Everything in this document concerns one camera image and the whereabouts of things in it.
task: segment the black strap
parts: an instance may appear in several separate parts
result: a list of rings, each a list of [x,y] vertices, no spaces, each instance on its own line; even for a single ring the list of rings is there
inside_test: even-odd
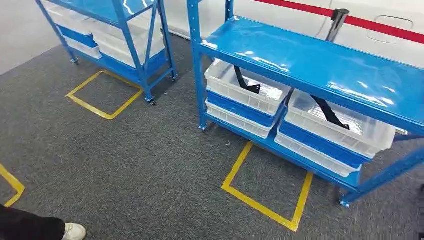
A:
[[[292,95],[295,92],[295,90],[296,90],[296,88],[294,88],[294,87],[290,88],[290,91],[288,91],[287,96],[285,97],[284,102],[285,102],[285,106],[287,108],[289,108],[289,102],[290,102],[290,99],[292,98]]]
[[[240,71],[240,67],[238,66],[234,66],[234,70],[235,70],[235,75],[237,76],[237,80],[238,80],[238,84],[240,84],[240,87],[242,89],[246,89],[252,93],[255,94],[259,94],[259,92],[261,91],[261,85],[253,85],[253,86],[248,86],[245,82],[245,80],[243,79],[243,75],[242,72]],[[294,88],[292,88],[290,90],[289,96],[291,97],[292,93],[294,91]],[[349,125],[347,124],[343,124],[339,118],[336,116],[336,114],[333,112],[333,110],[331,109],[331,107],[329,106],[329,104],[322,98],[316,97],[311,95],[311,97],[315,100],[315,102],[319,105],[319,107],[321,108],[322,112],[325,115],[325,118],[327,119],[327,121],[329,121],[330,123],[333,123],[337,126],[340,126],[344,129],[350,130]]]
[[[240,84],[240,87],[242,89],[246,89],[252,93],[255,94],[259,94],[259,92],[261,91],[261,85],[253,85],[253,86],[248,86],[245,82],[245,80],[243,79],[243,75],[242,72],[240,71],[240,67],[238,66],[234,66],[234,70],[235,70],[235,75],[237,76],[237,80],[238,80],[238,84]]]
[[[329,106],[329,104],[322,98],[316,97],[311,95],[311,97],[315,100],[315,102],[319,105],[319,107],[321,108],[322,112],[325,115],[325,118],[327,119],[327,121],[329,121],[332,124],[335,124],[339,127],[342,127],[344,129],[350,130],[351,128],[349,127],[349,125],[347,124],[343,124],[339,118],[336,116],[336,114],[333,112],[333,110],[331,109],[331,107]]]

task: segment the stanchion post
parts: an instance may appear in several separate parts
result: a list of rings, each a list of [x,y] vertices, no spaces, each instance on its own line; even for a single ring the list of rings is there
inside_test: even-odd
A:
[[[340,29],[342,28],[343,24],[345,23],[346,17],[349,15],[349,10],[347,9],[335,9],[331,20],[332,25],[330,32],[327,35],[327,38],[325,39],[328,42],[334,42],[336,40],[337,34],[339,34]]]

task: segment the red stripe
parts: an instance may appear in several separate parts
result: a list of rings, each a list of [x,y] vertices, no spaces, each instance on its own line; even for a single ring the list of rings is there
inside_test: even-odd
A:
[[[401,39],[406,39],[416,43],[424,44],[424,35],[413,31],[407,31],[397,27],[384,25],[375,21],[368,21],[354,16],[347,16],[345,23],[364,29],[369,29],[371,31],[376,31],[382,34],[387,34]]]
[[[322,8],[318,6],[311,6],[311,5],[306,5],[306,4],[301,4],[301,3],[291,2],[291,1],[284,1],[284,0],[253,0],[253,1],[266,3],[266,4],[272,4],[272,5],[281,6],[281,7],[285,7],[289,9],[296,9],[296,10],[300,10],[300,11],[304,11],[304,12],[308,12],[312,14],[318,14],[322,16],[327,16],[327,17],[331,17],[333,15],[333,10],[331,9]]]
[[[285,0],[253,0],[253,1],[266,3],[266,4],[272,4],[272,5],[281,6],[281,7],[290,8],[290,9],[296,9],[296,10],[300,10],[300,11],[304,11],[304,12],[308,12],[312,14],[318,14],[318,15],[322,15],[326,17],[331,17],[333,15],[333,10],[331,9],[311,6],[311,5],[306,5],[306,4],[301,4],[301,3],[291,2],[291,1],[285,1]],[[356,26],[356,27],[368,29],[371,31],[379,32],[382,34],[387,34],[387,35],[391,35],[401,39],[406,39],[416,43],[424,44],[424,35],[413,32],[413,31],[407,31],[397,27],[384,25],[374,21],[368,21],[368,20],[354,17],[354,16],[347,16],[345,23]]]

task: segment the black pants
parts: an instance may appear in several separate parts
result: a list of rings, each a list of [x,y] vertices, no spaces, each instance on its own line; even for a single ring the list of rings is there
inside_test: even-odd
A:
[[[62,240],[65,223],[0,205],[0,240]]]

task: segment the gray carpet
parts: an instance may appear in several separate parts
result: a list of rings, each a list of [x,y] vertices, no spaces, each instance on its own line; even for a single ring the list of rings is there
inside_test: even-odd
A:
[[[81,223],[88,240],[418,239],[424,232],[423,166],[350,208],[334,204],[334,186],[315,176],[297,233],[222,190],[247,141],[216,125],[198,129],[190,45],[172,41],[179,81],[154,89],[157,106],[140,97],[112,121],[65,97],[99,69],[84,59],[73,65],[61,47],[0,76],[0,163],[26,187],[16,208]],[[77,96],[113,112],[134,93],[99,78]],[[365,166],[364,178],[422,145],[396,143]],[[232,186],[291,219],[305,175],[253,147]],[[5,202],[13,192],[0,184]]]

